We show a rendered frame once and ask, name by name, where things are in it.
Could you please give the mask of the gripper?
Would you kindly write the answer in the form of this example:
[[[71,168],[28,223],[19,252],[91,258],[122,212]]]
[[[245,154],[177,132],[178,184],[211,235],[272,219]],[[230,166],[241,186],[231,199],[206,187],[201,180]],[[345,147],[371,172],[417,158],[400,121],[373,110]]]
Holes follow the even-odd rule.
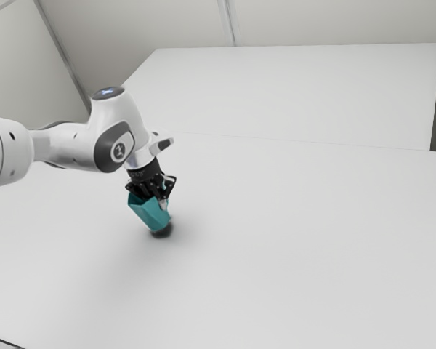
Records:
[[[151,161],[139,169],[128,169],[129,181],[125,186],[137,198],[148,200],[156,198],[160,208],[167,210],[169,196],[176,184],[175,176],[168,176],[158,161]]]

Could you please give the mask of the teal faceted mug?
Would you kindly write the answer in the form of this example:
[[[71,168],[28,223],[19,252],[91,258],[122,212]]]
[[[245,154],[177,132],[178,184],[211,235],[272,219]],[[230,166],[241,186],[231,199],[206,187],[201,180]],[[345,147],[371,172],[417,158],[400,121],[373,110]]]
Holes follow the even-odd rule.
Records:
[[[152,232],[163,230],[170,222],[171,216],[168,207],[166,211],[162,210],[155,196],[141,199],[130,193],[128,206]]]

